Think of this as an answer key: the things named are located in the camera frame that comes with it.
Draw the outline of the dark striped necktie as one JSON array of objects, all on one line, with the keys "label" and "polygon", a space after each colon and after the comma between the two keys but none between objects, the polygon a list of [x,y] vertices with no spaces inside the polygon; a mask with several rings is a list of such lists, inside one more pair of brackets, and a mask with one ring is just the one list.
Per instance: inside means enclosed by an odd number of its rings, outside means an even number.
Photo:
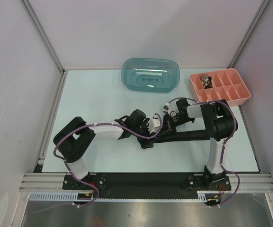
[{"label": "dark striped necktie", "polygon": [[210,140],[209,135],[205,130],[195,130],[195,131],[166,131],[159,134],[153,143],[166,143],[166,142],[176,142],[176,141],[201,141]]}]

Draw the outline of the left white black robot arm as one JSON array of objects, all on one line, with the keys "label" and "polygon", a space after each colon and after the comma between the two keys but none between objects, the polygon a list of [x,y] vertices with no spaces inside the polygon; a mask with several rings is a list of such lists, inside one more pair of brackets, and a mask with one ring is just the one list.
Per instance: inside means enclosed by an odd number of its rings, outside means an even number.
[{"label": "left white black robot arm", "polygon": [[74,185],[84,189],[89,185],[90,178],[83,156],[93,142],[121,140],[131,135],[151,140],[157,137],[161,129],[162,119],[159,114],[155,113],[152,118],[148,118],[139,109],[112,122],[87,124],[82,117],[75,117],[53,138],[53,155],[63,161],[73,176]]}]

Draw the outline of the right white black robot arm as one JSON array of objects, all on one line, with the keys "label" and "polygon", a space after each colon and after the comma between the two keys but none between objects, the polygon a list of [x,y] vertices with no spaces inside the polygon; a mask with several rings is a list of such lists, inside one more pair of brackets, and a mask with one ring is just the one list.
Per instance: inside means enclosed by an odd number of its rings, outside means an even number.
[{"label": "right white black robot arm", "polygon": [[[226,100],[188,103],[187,98],[175,98],[178,112],[172,114],[169,105],[164,107],[163,129],[156,140],[159,143],[176,141],[209,140],[210,150],[203,174],[191,175],[188,179],[191,190],[217,190],[226,183],[224,167],[225,150],[238,128],[237,120]],[[202,118],[203,130],[178,132],[176,128]]]}]

